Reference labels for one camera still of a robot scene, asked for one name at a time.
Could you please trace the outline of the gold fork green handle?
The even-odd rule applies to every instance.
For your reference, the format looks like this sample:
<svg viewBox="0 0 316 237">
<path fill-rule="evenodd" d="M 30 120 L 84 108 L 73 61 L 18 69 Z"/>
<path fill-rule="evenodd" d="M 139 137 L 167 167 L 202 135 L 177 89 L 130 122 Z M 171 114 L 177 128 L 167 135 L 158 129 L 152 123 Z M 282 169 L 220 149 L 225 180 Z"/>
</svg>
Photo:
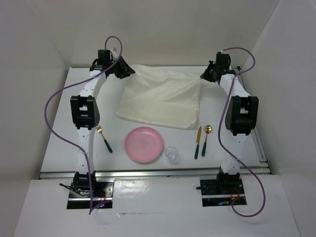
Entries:
<svg viewBox="0 0 316 237">
<path fill-rule="evenodd" d="M 102 137 L 102 139 L 103 139 L 103 141 L 104 141 L 104 143 L 105 143 L 105 145 L 106 145 L 108 151 L 109 151 L 110 153 L 112 153 L 113 150 L 112 150 L 111 146 L 109 145 L 108 141 L 106 140 L 105 136 L 103 135 L 103 129 L 102 129 L 102 127 L 101 127 L 100 125 L 97 125 L 97 126 L 96 126 L 96 130 L 97 130 L 97 132 L 101 135 L 101 137 Z"/>
</svg>

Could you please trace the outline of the cream cloth placemat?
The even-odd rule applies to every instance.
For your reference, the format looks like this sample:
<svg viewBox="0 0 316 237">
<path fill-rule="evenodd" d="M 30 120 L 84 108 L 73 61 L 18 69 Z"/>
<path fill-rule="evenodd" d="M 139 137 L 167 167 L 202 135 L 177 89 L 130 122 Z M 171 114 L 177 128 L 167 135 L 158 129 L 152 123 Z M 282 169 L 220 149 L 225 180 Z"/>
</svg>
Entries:
<svg viewBox="0 0 316 237">
<path fill-rule="evenodd" d="M 198 126 L 201 79 L 196 73 L 132 65 L 116 115 L 133 122 L 192 130 Z"/>
</svg>

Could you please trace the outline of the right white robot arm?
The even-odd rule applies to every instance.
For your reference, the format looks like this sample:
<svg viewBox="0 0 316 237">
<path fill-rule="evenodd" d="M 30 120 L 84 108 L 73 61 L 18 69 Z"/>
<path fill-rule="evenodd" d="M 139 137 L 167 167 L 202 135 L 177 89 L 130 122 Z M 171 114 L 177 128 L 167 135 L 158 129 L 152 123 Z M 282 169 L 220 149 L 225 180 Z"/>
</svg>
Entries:
<svg viewBox="0 0 316 237">
<path fill-rule="evenodd" d="M 256 126 L 259 99 L 251 96 L 237 79 L 237 74 L 230 68 L 231 57 L 223 51 L 216 54 L 215 61 L 210 61 L 201 79 L 218 83 L 227 94 L 227 102 L 220 118 L 219 129 L 225 126 L 228 136 L 228 153 L 220 165 L 215 185 L 210 191 L 223 195 L 230 194 L 240 184 L 240 160 L 243 146 L 251 131 Z"/>
</svg>

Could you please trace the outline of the pink plate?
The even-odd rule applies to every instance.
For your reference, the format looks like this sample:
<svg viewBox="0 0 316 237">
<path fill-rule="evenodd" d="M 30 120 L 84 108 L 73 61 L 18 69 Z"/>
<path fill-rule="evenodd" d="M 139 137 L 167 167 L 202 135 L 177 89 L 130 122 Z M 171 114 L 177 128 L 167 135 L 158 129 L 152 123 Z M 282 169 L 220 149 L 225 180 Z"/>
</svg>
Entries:
<svg viewBox="0 0 316 237">
<path fill-rule="evenodd" d="M 158 131 L 151 127 L 138 127 L 126 136 L 124 148 L 127 156 L 134 162 L 152 163 L 162 152 L 163 138 Z"/>
</svg>

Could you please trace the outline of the gold spoon green handle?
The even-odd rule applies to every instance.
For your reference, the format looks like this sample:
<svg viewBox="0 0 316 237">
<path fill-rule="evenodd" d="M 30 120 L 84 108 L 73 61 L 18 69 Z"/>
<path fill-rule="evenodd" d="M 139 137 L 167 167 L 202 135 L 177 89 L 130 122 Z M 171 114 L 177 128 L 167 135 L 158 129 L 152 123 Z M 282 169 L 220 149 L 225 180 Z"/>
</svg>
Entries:
<svg viewBox="0 0 316 237">
<path fill-rule="evenodd" d="M 204 132 L 206 134 L 205 136 L 205 140 L 204 140 L 204 144 L 203 144 L 203 148 L 202 148 L 202 152 L 201 152 L 201 156 L 204 157 L 205 156 L 205 153 L 206 153 L 206 147 L 207 147 L 207 138 L 208 138 L 208 135 L 212 132 L 212 126 L 211 125 L 207 125 L 205 126 L 204 128 Z"/>
</svg>

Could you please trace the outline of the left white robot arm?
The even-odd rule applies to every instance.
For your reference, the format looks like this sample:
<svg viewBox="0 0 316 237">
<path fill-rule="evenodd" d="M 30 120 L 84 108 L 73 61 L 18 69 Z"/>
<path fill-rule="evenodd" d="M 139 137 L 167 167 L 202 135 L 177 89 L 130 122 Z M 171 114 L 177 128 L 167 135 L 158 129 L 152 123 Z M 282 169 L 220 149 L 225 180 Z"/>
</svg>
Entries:
<svg viewBox="0 0 316 237">
<path fill-rule="evenodd" d="M 116 78 L 123 79 L 134 73 L 135 71 L 115 48 L 100 49 L 97 59 L 89 68 L 89 81 L 84 83 L 78 95 L 70 98 L 72 120 L 79 138 L 79 161 L 73 186 L 86 197 L 92 197 L 97 193 L 93 141 L 101 116 L 96 98 L 109 75 L 113 74 Z"/>
</svg>

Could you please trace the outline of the gold knife green handle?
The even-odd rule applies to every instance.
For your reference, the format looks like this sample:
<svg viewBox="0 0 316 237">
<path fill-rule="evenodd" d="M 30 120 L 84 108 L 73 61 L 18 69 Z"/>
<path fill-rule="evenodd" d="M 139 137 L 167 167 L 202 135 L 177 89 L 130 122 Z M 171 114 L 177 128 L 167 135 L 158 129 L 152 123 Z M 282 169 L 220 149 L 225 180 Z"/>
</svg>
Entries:
<svg viewBox="0 0 316 237">
<path fill-rule="evenodd" d="M 194 159 L 197 159 L 197 158 L 198 158 L 199 144 L 200 144 L 200 137 L 201 137 L 201 129 L 202 129 L 202 127 L 200 126 L 199 129 L 198 129 L 198 131 L 197 131 L 197 138 L 196 138 L 197 146 L 196 146 L 196 150 L 195 150 Z"/>
</svg>

